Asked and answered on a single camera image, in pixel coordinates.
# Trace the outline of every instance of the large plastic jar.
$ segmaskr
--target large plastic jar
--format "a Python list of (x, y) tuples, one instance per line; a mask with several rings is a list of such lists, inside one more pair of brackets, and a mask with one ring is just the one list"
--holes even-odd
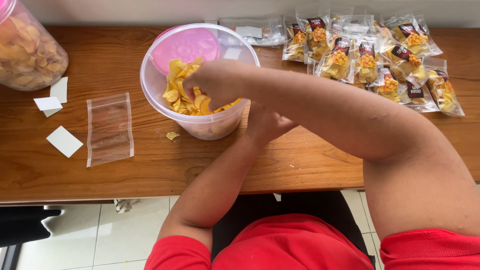
[[(205, 33), (212, 38), (206, 40)], [(147, 100), (157, 111), (175, 120), (196, 138), (217, 140), (227, 136), (238, 126), (247, 99), (242, 99), (233, 107), (219, 113), (190, 116), (170, 110), (166, 99), (162, 97), (167, 86), (168, 69), (165, 65), (168, 66), (168, 62), (173, 59), (192, 62), (199, 56), (203, 56), (207, 61), (230, 58), (260, 66), (251, 45), (232, 30), (213, 24), (183, 25), (165, 31), (150, 47), (140, 69), (140, 83)]]
[(34, 91), (58, 81), (68, 55), (19, 0), (0, 0), (0, 84)]

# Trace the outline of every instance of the wooden table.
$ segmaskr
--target wooden table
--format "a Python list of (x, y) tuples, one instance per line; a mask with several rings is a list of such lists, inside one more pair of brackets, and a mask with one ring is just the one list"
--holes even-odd
[[(246, 128), (217, 141), (190, 136), (146, 100), (139, 82), (142, 59), (168, 27), (48, 27), (70, 57), (68, 102), (46, 118), (33, 98), (49, 88), (18, 92), (0, 86), (0, 202), (83, 200), (179, 195)], [(465, 117), (425, 114), (448, 137), (480, 181), (480, 29), (432, 29)], [(280, 49), (257, 52), (263, 67), (306, 72), (281, 61)], [(135, 155), (86, 167), (86, 100), (130, 93)], [(46, 137), (60, 125), (84, 145), (66, 158)], [(180, 133), (170, 141), (169, 131)], [(271, 142), (260, 154), (242, 193), (362, 188), (362, 161), (303, 127)]]

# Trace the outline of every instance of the white tile floor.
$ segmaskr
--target white tile floor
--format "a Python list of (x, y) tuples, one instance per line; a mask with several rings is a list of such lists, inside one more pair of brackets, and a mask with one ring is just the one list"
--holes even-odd
[[(378, 270), (380, 240), (364, 192), (342, 191)], [(133, 211), (117, 214), (113, 205), (75, 205), (44, 224), (48, 239), (22, 245), (17, 270), (142, 270), (158, 231), (178, 196), (142, 199)]]

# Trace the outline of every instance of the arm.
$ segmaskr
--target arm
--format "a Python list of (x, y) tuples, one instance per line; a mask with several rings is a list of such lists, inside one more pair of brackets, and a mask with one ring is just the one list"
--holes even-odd
[(296, 124), (251, 105), (246, 133), (208, 166), (182, 193), (167, 215), (158, 239), (183, 235), (212, 249), (212, 226), (230, 209), (262, 148)]
[(258, 101), (362, 158), (381, 239), (423, 228), (480, 235), (480, 194), (468, 169), (445, 136), (413, 110), (333, 80), (231, 60), (204, 63), (183, 85), (200, 86), (212, 97), (211, 108), (237, 97)]

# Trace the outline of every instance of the red sleeve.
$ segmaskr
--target red sleeve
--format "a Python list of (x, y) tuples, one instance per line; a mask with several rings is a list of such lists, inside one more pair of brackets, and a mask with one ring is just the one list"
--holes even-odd
[(480, 237), (424, 229), (388, 236), (380, 247), (384, 270), (480, 269)]
[(200, 241), (169, 236), (155, 243), (144, 270), (210, 270), (210, 258), (210, 251)]

